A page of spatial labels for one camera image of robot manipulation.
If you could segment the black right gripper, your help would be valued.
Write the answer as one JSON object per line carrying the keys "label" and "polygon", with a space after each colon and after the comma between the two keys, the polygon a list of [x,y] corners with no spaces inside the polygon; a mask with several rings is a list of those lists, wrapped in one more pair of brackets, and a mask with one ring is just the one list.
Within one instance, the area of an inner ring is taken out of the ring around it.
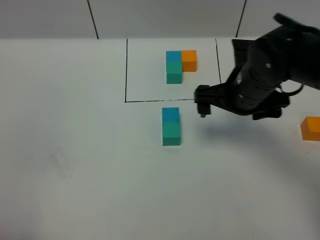
{"label": "black right gripper", "polygon": [[199,85],[194,91],[194,102],[201,118],[211,114],[211,105],[239,116],[252,116],[253,120],[277,119],[282,109],[290,104],[290,97],[276,91],[267,90],[268,96],[257,99],[263,91],[252,83],[240,91],[244,84],[237,83],[241,68],[235,67],[225,83],[214,86]]}

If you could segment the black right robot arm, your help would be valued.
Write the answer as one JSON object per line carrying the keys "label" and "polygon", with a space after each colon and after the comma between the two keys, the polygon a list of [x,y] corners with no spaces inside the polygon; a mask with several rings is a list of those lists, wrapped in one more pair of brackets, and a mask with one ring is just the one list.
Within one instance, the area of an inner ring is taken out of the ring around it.
{"label": "black right robot arm", "polygon": [[[196,88],[202,118],[211,114],[211,106],[253,120],[279,118],[302,87],[320,88],[320,30],[281,13],[273,18],[280,26],[256,40],[232,40],[235,68],[226,82]],[[277,91],[287,80],[302,87]]]}

